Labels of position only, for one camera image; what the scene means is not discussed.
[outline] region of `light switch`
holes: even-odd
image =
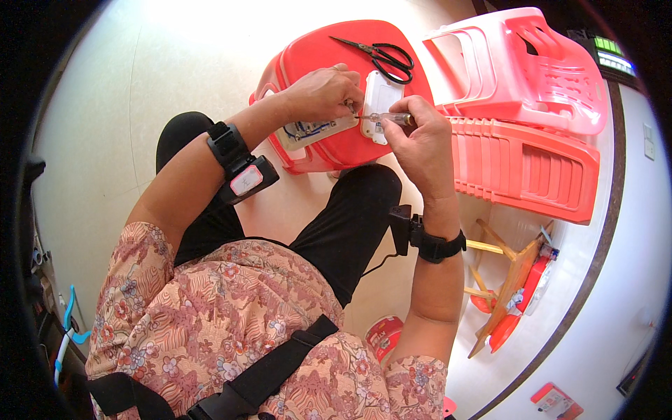
[[[656,148],[653,144],[651,126],[644,124],[644,155],[652,161],[656,159]]]

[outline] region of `screwdriver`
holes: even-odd
[[[382,114],[377,114],[372,112],[371,115],[363,115],[361,117],[363,120],[370,120],[371,122],[380,122],[383,118],[390,120],[400,126],[414,126],[415,120],[413,116],[408,112],[383,112]]]

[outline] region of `black pants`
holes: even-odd
[[[200,112],[186,112],[171,119],[159,138],[157,173],[212,124]],[[350,303],[387,231],[390,207],[397,206],[400,197],[401,181],[392,169],[377,163],[355,168],[338,180],[327,207],[289,245],[317,267],[343,307]],[[175,266],[243,238],[236,210],[215,197],[184,232]]]

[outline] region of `person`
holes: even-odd
[[[360,75],[339,63],[226,122],[249,150],[285,124],[333,120],[362,108]],[[399,165],[424,201],[427,233],[460,232],[453,189],[451,126],[418,96],[396,102],[417,123],[382,125]],[[322,314],[339,328],[343,308],[388,228],[401,197],[394,171],[357,167],[333,187],[325,209],[289,246],[246,237],[235,209],[218,201],[224,170],[207,145],[204,114],[174,117],[157,145],[157,176],[126,221],[101,288],[86,363],[89,379],[125,372],[183,415],[225,381],[305,330]],[[370,347],[338,331],[317,344],[279,393],[260,407],[269,419],[443,418],[447,364],[464,274],[461,254],[418,258],[401,338],[383,368]],[[93,399],[96,415],[104,418]],[[119,419],[138,418],[136,408]]]

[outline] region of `pink floral shirt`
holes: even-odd
[[[124,228],[96,307],[90,379],[125,372],[179,416],[321,314],[343,326],[326,280],[279,245],[244,239],[176,268],[173,258],[156,226]],[[278,419],[441,419],[445,385],[439,360],[406,357],[383,370],[366,342],[340,331],[313,348],[259,412]],[[137,419],[137,409],[118,418]]]

